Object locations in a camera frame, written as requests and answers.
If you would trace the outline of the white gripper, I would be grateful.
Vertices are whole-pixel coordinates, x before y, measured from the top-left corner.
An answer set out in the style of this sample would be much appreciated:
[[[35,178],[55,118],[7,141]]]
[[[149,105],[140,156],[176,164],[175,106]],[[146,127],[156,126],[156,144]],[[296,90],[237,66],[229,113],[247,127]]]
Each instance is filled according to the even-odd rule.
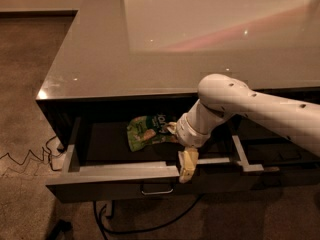
[[[190,181],[196,170],[199,153],[196,148],[202,147],[210,138],[209,134],[201,134],[194,130],[187,120],[187,114],[184,113],[176,122],[169,122],[166,129],[177,136],[178,142],[186,147],[178,152],[180,163],[179,182],[187,183]]]

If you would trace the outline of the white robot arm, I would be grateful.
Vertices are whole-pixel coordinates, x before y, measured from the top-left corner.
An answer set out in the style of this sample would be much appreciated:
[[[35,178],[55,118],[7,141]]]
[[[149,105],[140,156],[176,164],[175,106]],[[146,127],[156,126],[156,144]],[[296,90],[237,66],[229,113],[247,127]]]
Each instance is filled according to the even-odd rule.
[[[198,149],[211,132],[234,115],[241,115],[294,144],[320,156],[320,105],[263,94],[244,82],[221,74],[204,77],[198,85],[198,100],[168,130],[184,149],[178,153],[179,181],[194,175]]]

